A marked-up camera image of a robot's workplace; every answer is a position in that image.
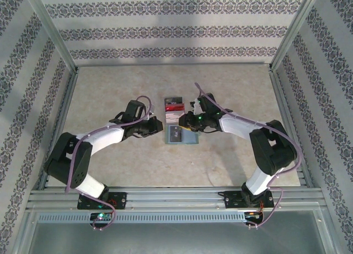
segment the purple cable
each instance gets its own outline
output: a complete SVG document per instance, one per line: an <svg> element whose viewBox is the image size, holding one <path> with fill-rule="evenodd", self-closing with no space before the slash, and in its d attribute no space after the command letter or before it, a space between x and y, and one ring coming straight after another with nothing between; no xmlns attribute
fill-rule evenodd
<svg viewBox="0 0 353 254"><path fill-rule="evenodd" d="M88 138L88 137L90 137L91 135L96 134L96 133L98 133L98 132L101 132L101 131L104 131L104 130L109 130L110 128L120 128L120 127L122 127L122 126L131 126L131 125L134 125L135 123L139 123L139 122L141 122L142 120L144 120L144 119L149 115L149 112L150 112L150 110L151 110L151 108L152 108L152 102L151 102L151 99L150 99L149 97L144 96L144 95L141 95L141 96L137 97L136 100L139 100L140 98L146 98L146 99L148 100L148 103L149 103L148 110L146 111L146 113L145 113L145 115L144 115L143 117L141 117L140 119L138 119L138 120L136 120L136 121L130 122L130 123L122 123L122 124L120 124L120 125L113 125L113 126L106 126L106 127L98 128L98 129L93 130L93 131L91 131L90 133L86 134L85 136L83 136L83 137L77 142L77 144L75 145L75 148L73 149L73 153L72 153L72 158L71 158L71 163L70 163L70 170L69 170L69 173L68 173L67 185L66 185L66 188L65 188L65 193L68 193L68 192L70 191L70 185L71 185L72 175L73 175L73 168L74 168L75 158L76 158L76 154L77 154L77 150L78 150L79 145L81 145L81 143L82 143L86 138ZM109 227L109 226L114 222L114 219L115 219L115 217L116 217L116 211L115 211L114 206L112 206L112 205L109 204L109 203L103 202L103 201L101 201L101 200L99 200L99 199L97 199L97 198L94 198L94 197L92 197L92 196L90 196L90 195L88 195L88 194L85 194L85 193L83 193L83 192L80 192L80 194L83 195L83 196L86 196L87 198L92 199L92 200L94 200L94 201L96 201L96 202L98 202L98 203L105 204L106 206L109 206L109 207L113 210L113 215L112 215L112 217L111 217L110 222L109 222L106 226L100 228L99 230L106 229L107 227Z"/></svg>
<svg viewBox="0 0 353 254"><path fill-rule="evenodd" d="M219 105L218 103L216 103L215 101L213 101L213 100L201 89L200 85L199 85L197 82L195 82L195 85L196 85L196 87L199 89L199 91L200 91L200 93L201 93L202 95L204 95L210 102L212 102L214 105L216 105L220 110L222 110L222 111L225 112L226 114L228 114L228 115L234 117L235 119L238 119L238 120L244 121L244 122L246 122L246 123L249 123L249 124L251 124L251 125L262 126L262 127L266 128L266 129L272 131L272 132L275 132L275 133L279 134L280 136L284 137L286 140L288 140L288 141L294 146L294 148L296 149L297 154L298 154L298 159L297 159L296 164L294 165L294 167L292 167L292 168L290 168L290 169L288 169L288 170L285 170L285 171L282 171L282 172L280 172L280 173L278 173L278 174L275 174L274 177L276 176L276 177L278 178L280 175L282 175L282 174L284 174L284 173L287 173L287 172L291 172L291 171L293 171L293 170L296 170L296 169L300 166L300 164L301 164L301 162L302 162L302 160L303 160L302 149L297 145L297 143L296 143L293 139L291 139L289 136L287 136L286 134L282 133L281 131L279 131L279 130L277 130L277 129L274 129L274 128L268 126L268 125L265 125L265 124L263 124L263 123L256 122L256 121L254 121L254 120L251 120L251 119L248 119L248 118L245 118L245 117L242 117L242 116L237 116L237 115L234 115L234 114L228 112L228 111L227 111L226 109L224 109L221 105ZM275 179L274 177L273 177L273 178L270 180L270 182L268 183L268 187L271 186L272 182L273 182L274 179ZM277 201L276 205L274 206L274 208L272 209L272 211L270 212L269 216L268 216L263 222L261 222L260 224L256 224L256 223L253 223L253 222L248 221L248 223L252 223L255 227L259 227L259 226L262 226L263 224L265 224L265 223L270 219L270 217L273 215L275 209L277 208L277 206L279 205L279 203L280 203L281 200L282 200L282 196L283 196L283 192L284 192L283 189L282 189L282 188L279 188L279 187L278 187L278 188L271 188L271 189L272 189L272 190L275 190L275 189L280 190L280 191L281 191L281 196L280 196L280 198L278 199L278 201Z"/></svg>

